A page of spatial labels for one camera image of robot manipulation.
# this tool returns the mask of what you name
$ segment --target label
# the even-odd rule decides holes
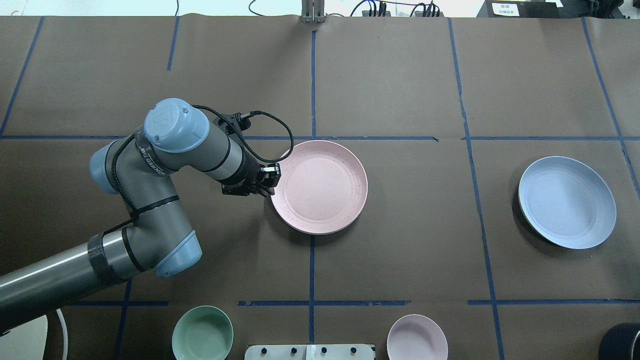
[[[495,15],[520,16],[520,13],[518,13],[518,5],[517,4],[491,3],[491,6],[493,7],[493,13]]]

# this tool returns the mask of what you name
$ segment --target black cylinder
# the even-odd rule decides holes
[[[255,161],[253,156],[249,156],[246,151],[242,149],[242,162],[236,172],[226,179],[219,180],[219,182],[230,188],[236,188],[242,185],[246,186],[255,180],[259,171],[260,165],[257,161]]]
[[[600,342],[599,360],[640,359],[640,323],[621,323],[612,327]]]
[[[107,286],[95,275],[87,244],[0,277],[0,332]]]

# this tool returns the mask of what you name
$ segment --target black device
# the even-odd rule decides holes
[[[388,11],[388,10],[385,11],[384,15],[382,15],[382,14],[378,15],[378,13],[376,13],[375,15],[374,14],[369,15],[369,11],[368,10],[362,10],[362,17],[390,17],[390,16],[391,16],[391,12]]]
[[[218,117],[212,123],[220,130],[224,131],[231,140],[235,141],[240,147],[242,147],[243,143],[240,139],[240,134],[242,131],[251,127],[251,121],[249,118],[253,115],[251,113],[220,115],[222,115],[224,119]],[[268,165],[262,165],[257,163],[253,158],[243,157],[241,166],[246,169],[243,176],[249,180],[253,180],[243,181],[239,186],[222,184],[223,195],[249,196],[249,194],[255,193],[263,197],[267,197],[274,194],[273,188],[278,186],[280,176],[282,175],[280,172],[280,164],[270,163]]]
[[[555,3],[485,0],[476,17],[534,17],[558,19]]]
[[[623,0],[562,0],[564,7],[558,8],[560,17],[599,17],[601,19],[626,19],[618,7]]]
[[[445,17],[442,12],[435,13],[435,14],[433,14],[431,16],[429,16],[429,15],[431,15],[431,14],[427,13],[427,15],[425,15],[425,17]],[[422,12],[415,12],[415,14],[413,16],[422,17]]]

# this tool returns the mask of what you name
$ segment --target black tape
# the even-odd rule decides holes
[[[107,257],[104,255],[102,234],[95,235],[89,239],[87,251],[93,272],[95,272],[95,275],[100,279],[102,284],[113,286],[125,282],[124,279],[121,279],[118,274],[115,273],[113,266],[109,265]]]
[[[136,215],[140,215],[142,213],[146,213],[149,210],[153,210],[155,208],[159,208],[162,205],[168,204],[168,203],[176,201],[176,200],[180,200],[180,197],[178,195],[167,197],[165,199],[162,199],[160,201],[156,201],[156,202],[154,202],[152,204],[149,204],[147,206],[143,206],[142,208],[137,209],[136,211],[132,211],[132,212],[129,213],[129,216],[130,217],[134,217]]]
[[[216,166],[210,168],[209,170],[204,170],[203,172],[210,172],[210,171],[216,170],[217,168],[221,167],[222,164],[225,163],[225,161],[229,157],[229,153],[231,153],[231,139],[227,137],[227,141],[228,141],[228,147],[227,147],[227,153],[225,154],[225,157],[222,158],[222,160]]]
[[[129,255],[129,259],[131,260],[131,263],[133,264],[133,266],[135,266],[139,272],[145,272],[146,271],[145,268],[143,268],[142,265],[140,265],[140,263],[138,262],[138,259],[136,259],[136,256],[133,254],[133,251],[131,250],[131,244],[129,243],[129,238],[127,237],[126,227],[122,228],[122,243],[124,243],[124,248],[127,251],[127,254]]]
[[[162,161],[160,161],[160,159],[158,159],[153,145],[151,145],[149,139],[147,139],[142,130],[142,126],[136,129],[135,135],[136,148],[138,149],[140,156],[142,156],[142,160],[144,160],[147,166],[149,166],[149,168],[153,170],[158,176],[167,176],[178,171],[168,168],[162,163]]]
[[[258,176],[260,171],[260,165],[255,159],[249,157],[247,153],[242,150],[242,161],[236,172],[226,179],[218,180],[222,185],[229,188],[238,188],[240,186],[248,186]]]

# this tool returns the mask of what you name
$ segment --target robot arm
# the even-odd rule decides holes
[[[122,195],[132,226],[0,277],[0,334],[144,271],[169,277],[195,264],[202,250],[169,176],[180,168],[217,180],[225,194],[273,194],[282,158],[261,165],[239,143],[253,113],[216,114],[211,124],[186,101],[165,99],[133,135],[92,156],[94,181]]]

